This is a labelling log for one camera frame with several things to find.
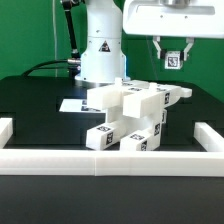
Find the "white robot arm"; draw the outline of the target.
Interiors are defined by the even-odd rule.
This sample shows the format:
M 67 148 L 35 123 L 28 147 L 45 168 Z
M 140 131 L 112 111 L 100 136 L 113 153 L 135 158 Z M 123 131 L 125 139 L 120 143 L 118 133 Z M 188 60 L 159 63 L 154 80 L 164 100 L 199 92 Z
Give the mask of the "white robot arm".
M 127 81 L 121 35 L 153 38 L 157 57 L 167 69 L 180 69 L 196 38 L 224 39 L 224 0 L 85 0 L 87 48 L 81 55 L 81 86 Z

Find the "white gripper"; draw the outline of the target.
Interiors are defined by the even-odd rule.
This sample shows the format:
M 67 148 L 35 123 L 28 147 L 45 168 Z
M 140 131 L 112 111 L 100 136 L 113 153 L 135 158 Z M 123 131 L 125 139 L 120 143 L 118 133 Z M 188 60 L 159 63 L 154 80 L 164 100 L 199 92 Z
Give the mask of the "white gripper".
M 153 36 L 161 59 L 160 36 L 187 37 L 181 60 L 187 61 L 194 38 L 224 39 L 224 0 L 189 0 L 184 6 L 166 0 L 126 0 L 123 29 L 127 34 Z

